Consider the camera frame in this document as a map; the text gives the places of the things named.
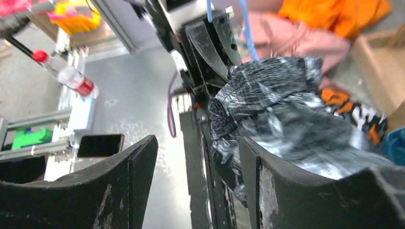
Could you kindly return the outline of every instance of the blue cable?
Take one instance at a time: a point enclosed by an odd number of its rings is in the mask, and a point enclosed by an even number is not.
[[[207,0],[207,17],[208,17],[208,22],[212,23],[213,22],[213,12],[211,10],[211,0]]]
[[[249,15],[247,13],[246,2],[245,0],[239,0],[239,2],[241,4],[243,19],[245,22],[245,27],[242,28],[242,33],[246,40],[247,49],[252,56],[252,61],[258,61],[259,57],[257,56],[255,44],[253,43],[252,34],[250,32]]]

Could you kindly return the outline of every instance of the black and white fabric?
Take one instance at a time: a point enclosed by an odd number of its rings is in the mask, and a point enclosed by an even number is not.
[[[392,165],[365,133],[325,112],[316,95],[322,60],[277,57],[230,70],[230,81],[208,109],[215,154],[240,171],[241,137],[315,174],[340,179],[373,165]]]

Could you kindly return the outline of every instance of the metal rod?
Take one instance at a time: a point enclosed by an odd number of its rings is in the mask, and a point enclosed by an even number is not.
[[[9,122],[6,119],[0,117],[0,150],[3,147],[4,140],[7,136],[8,123]]]
[[[18,40],[16,40],[13,36],[7,36],[4,38],[6,41],[10,42],[10,44],[12,44],[14,47],[16,47],[17,49],[19,49],[22,53],[24,53],[25,55],[29,56],[32,60],[34,60],[34,58],[32,57],[32,51],[31,49],[27,48],[27,46],[23,45],[21,42],[19,42]]]
[[[0,151],[0,161],[11,161],[18,159],[27,159],[33,157],[47,156],[57,152],[62,152],[69,148],[67,141],[51,142],[31,147],[23,147],[21,149],[12,149]]]
[[[54,124],[60,122],[61,120],[69,119],[72,108],[68,107],[63,110],[58,110],[46,114],[41,114],[38,116],[32,116],[28,118],[23,118],[20,120],[12,120],[9,122],[7,131],[13,131],[17,129],[24,129],[33,126],[40,126],[46,124]]]

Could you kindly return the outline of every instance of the orange patterned fabric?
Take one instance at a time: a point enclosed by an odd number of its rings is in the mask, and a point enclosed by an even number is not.
[[[387,130],[387,116],[358,101],[352,100],[348,93],[331,88],[322,89],[320,97],[327,111],[341,116],[363,130],[367,137],[379,145]]]

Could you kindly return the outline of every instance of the red label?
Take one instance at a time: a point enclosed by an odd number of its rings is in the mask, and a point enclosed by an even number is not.
[[[83,83],[75,89],[75,91],[83,97],[88,96],[94,88],[94,83],[86,77],[84,78]]]

